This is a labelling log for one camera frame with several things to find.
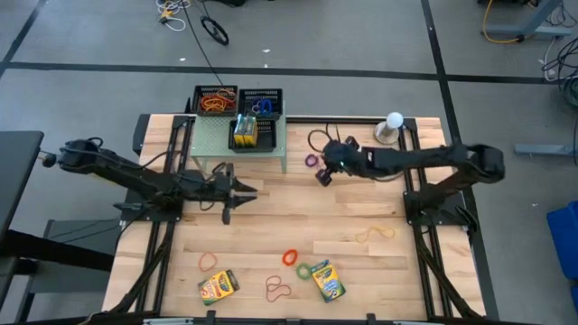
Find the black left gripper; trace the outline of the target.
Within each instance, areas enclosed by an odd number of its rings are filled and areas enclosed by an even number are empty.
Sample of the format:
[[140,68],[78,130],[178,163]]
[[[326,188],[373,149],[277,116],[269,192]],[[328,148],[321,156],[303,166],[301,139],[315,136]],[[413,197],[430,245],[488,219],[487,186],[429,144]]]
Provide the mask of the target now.
[[210,199],[212,201],[224,202],[222,210],[222,223],[224,225],[230,224],[231,210],[257,199],[256,194],[231,196],[232,190],[238,192],[257,192],[257,189],[241,182],[235,175],[234,165],[227,163],[226,173],[217,173],[210,178]]

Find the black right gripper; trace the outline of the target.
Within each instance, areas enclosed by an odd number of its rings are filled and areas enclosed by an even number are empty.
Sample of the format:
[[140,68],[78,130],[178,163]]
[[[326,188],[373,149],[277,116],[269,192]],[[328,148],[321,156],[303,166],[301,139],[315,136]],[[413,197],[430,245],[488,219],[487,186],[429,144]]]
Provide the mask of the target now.
[[348,175],[360,174],[360,145],[353,136],[348,136],[345,143],[330,140],[322,149],[322,159],[328,169],[319,169],[315,178],[322,186],[329,186],[334,172],[345,172]]

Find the black plastic mesh basket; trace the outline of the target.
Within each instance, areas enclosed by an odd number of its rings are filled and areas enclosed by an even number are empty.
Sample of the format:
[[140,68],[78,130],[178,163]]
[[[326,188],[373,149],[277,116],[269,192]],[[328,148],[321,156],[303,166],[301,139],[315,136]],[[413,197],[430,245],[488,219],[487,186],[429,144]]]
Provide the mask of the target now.
[[228,148],[235,153],[271,153],[276,148],[276,121],[261,119],[257,121],[258,136],[256,146],[235,144],[234,129],[237,121],[231,120],[228,126]]
[[[222,112],[210,111],[204,112],[200,108],[200,101],[203,96],[216,95],[218,91],[225,89],[226,91],[235,92],[237,95],[236,107],[234,109],[225,110]],[[196,86],[192,96],[191,110],[198,116],[234,116],[238,110],[238,86]]]
[[[273,113],[263,116],[255,114],[251,107],[258,101],[269,98],[273,104]],[[284,114],[283,91],[280,88],[246,88],[238,92],[238,113],[255,116],[257,119],[278,120]]]

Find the orange rubber band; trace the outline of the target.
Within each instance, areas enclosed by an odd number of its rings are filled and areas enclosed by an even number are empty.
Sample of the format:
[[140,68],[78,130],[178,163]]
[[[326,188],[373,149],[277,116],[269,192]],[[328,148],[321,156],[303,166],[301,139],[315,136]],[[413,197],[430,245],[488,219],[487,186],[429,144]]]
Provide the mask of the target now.
[[217,92],[216,99],[218,100],[218,109],[221,111],[234,109],[236,107],[237,95],[235,92],[221,89]]
[[198,267],[202,272],[212,270],[218,263],[218,258],[212,252],[203,253],[198,260]]
[[200,108],[204,112],[217,111],[222,112],[228,106],[228,101],[218,95],[205,96],[201,99]]

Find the yellow rubber band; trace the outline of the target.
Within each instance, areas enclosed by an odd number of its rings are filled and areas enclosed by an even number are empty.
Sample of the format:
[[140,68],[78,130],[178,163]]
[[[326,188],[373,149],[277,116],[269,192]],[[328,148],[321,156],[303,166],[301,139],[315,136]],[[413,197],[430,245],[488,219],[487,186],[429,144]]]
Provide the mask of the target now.
[[359,244],[363,244],[368,242],[373,234],[378,234],[380,237],[391,239],[396,235],[396,231],[391,227],[368,227],[365,231],[356,234],[354,240]]

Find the black side desk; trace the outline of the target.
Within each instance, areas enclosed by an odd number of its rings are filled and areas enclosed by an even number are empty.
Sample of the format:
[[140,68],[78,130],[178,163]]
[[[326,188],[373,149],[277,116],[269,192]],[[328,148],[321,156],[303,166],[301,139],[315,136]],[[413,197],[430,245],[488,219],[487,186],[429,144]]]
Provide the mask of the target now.
[[43,137],[41,131],[0,131],[0,260],[27,258],[108,272],[111,254],[10,228]]

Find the sage green perforated shelf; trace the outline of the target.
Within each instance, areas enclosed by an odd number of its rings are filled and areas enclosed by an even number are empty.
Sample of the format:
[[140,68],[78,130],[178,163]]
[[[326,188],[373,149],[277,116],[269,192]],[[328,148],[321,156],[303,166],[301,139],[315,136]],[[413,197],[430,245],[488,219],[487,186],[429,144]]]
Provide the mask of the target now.
[[190,157],[196,166],[205,171],[209,158],[276,158],[281,172],[287,173],[287,127],[286,113],[274,122],[275,148],[268,153],[236,153],[228,148],[230,124],[234,117],[197,116],[193,126]]

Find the white bulb metal lamp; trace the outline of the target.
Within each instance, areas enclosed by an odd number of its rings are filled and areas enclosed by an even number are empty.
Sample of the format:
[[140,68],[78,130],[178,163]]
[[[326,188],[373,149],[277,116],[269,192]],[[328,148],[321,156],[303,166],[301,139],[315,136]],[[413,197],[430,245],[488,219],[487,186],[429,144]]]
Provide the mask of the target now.
[[398,140],[399,130],[403,124],[404,117],[398,112],[391,112],[385,121],[376,125],[374,137],[381,144],[393,144]]

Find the grey metal floor bar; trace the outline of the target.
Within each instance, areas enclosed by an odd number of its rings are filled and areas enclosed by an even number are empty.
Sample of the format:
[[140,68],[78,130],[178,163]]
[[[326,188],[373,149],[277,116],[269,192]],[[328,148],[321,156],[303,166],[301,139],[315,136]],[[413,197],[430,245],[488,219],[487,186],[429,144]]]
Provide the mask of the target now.
[[561,144],[515,144],[514,152],[528,155],[578,157],[578,152],[574,148]]

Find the blue plastic bin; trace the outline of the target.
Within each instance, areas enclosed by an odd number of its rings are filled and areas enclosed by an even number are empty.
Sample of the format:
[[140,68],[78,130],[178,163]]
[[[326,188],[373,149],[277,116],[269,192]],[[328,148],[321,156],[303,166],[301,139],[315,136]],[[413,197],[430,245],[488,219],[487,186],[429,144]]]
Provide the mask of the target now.
[[546,219],[564,275],[578,281],[578,200],[548,212]]

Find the grey table leg frame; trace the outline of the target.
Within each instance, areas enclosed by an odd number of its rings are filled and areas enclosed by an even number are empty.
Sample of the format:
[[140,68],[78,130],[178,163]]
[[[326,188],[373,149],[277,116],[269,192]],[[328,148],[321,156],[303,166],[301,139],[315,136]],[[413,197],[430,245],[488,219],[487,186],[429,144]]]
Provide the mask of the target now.
[[488,42],[509,44],[524,42],[531,36],[537,36],[538,38],[564,38],[572,34],[570,27],[544,25],[545,20],[563,0],[537,0],[537,8],[521,24],[488,23],[490,10],[496,1],[500,0],[479,0],[480,3],[486,2],[480,34]]

